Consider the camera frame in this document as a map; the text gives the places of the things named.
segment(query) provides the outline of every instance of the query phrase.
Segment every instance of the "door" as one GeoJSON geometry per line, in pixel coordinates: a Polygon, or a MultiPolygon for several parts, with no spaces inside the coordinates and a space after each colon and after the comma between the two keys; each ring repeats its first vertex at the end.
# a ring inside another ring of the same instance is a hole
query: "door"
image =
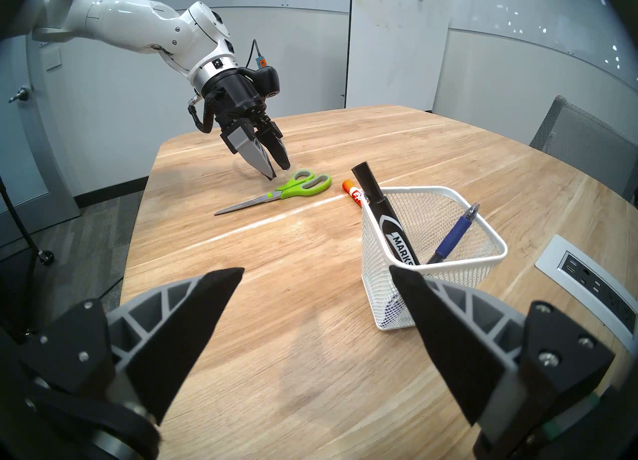
{"type": "MultiPolygon", "coordinates": [[[[0,42],[0,177],[29,232],[80,214],[57,168],[40,117],[38,102],[44,98],[37,85],[40,61],[31,64],[31,74],[27,68],[27,48],[34,43],[24,36],[0,42]],[[18,92],[20,98],[9,103],[18,92]]],[[[33,47],[31,51],[37,56],[33,47]]],[[[0,246],[20,237],[0,201],[0,246]]]]}
{"type": "Polygon", "coordinates": [[[432,110],[452,0],[352,0],[346,107],[432,110]]]}

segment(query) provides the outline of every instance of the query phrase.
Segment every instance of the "blue pen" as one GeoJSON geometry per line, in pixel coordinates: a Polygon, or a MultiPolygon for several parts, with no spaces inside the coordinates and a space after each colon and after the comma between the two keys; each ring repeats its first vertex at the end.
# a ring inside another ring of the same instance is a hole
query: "blue pen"
{"type": "Polygon", "coordinates": [[[428,264],[440,263],[450,255],[450,252],[454,250],[456,244],[458,244],[463,237],[463,234],[467,231],[467,229],[469,229],[478,211],[479,203],[476,202],[470,206],[470,208],[452,227],[450,233],[445,236],[445,239],[443,239],[443,241],[439,244],[439,247],[436,248],[434,255],[427,262],[428,264]]]}
{"type": "MultiPolygon", "coordinates": [[[[454,250],[456,244],[458,244],[463,237],[463,234],[467,232],[467,229],[472,225],[474,218],[479,211],[479,203],[474,203],[470,208],[463,213],[463,216],[454,224],[452,230],[445,236],[445,239],[436,248],[434,255],[427,262],[428,264],[440,263],[442,260],[450,255],[450,252],[454,250]]],[[[386,328],[396,317],[405,309],[405,303],[400,298],[399,293],[396,293],[385,305],[384,320],[379,325],[381,328],[386,328]]]]}

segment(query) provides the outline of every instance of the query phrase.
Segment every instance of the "marker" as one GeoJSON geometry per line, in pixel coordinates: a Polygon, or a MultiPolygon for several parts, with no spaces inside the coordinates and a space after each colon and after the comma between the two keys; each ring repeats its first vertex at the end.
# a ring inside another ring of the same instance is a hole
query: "marker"
{"type": "Polygon", "coordinates": [[[403,230],[403,226],[396,213],[394,213],[390,201],[381,192],[381,188],[376,182],[375,176],[372,175],[368,162],[363,162],[354,167],[352,173],[366,193],[372,214],[375,216],[379,228],[391,246],[394,257],[412,266],[419,264],[417,255],[403,230]]]}
{"type": "Polygon", "coordinates": [[[363,193],[355,186],[355,183],[352,180],[348,179],[343,181],[343,190],[350,194],[350,196],[355,200],[355,203],[361,206],[363,193]]]}
{"type": "Polygon", "coordinates": [[[463,213],[463,216],[459,218],[452,227],[452,230],[450,230],[443,241],[439,244],[439,247],[436,248],[436,251],[434,251],[434,254],[427,262],[428,264],[440,263],[450,255],[456,247],[456,244],[461,241],[463,234],[465,234],[472,225],[474,218],[479,212],[479,206],[479,203],[476,202],[470,206],[465,213],[463,213]]]}

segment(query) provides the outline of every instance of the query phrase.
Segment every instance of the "black marker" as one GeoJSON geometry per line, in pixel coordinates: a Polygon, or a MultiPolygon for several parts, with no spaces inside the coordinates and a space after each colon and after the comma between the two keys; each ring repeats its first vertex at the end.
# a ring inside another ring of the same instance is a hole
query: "black marker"
{"type": "Polygon", "coordinates": [[[405,264],[417,265],[418,258],[403,231],[401,222],[390,205],[388,198],[381,192],[375,176],[372,175],[368,162],[363,162],[352,169],[363,192],[366,193],[370,209],[379,223],[379,228],[388,240],[394,257],[405,264]]]}

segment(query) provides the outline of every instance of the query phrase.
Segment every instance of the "gray mesh chair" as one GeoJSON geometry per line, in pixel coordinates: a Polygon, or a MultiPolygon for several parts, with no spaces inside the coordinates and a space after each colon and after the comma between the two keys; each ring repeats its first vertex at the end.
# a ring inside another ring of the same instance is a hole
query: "gray mesh chair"
{"type": "Polygon", "coordinates": [[[557,96],[532,148],[577,168],[631,202],[638,192],[638,144],[557,96]]]}

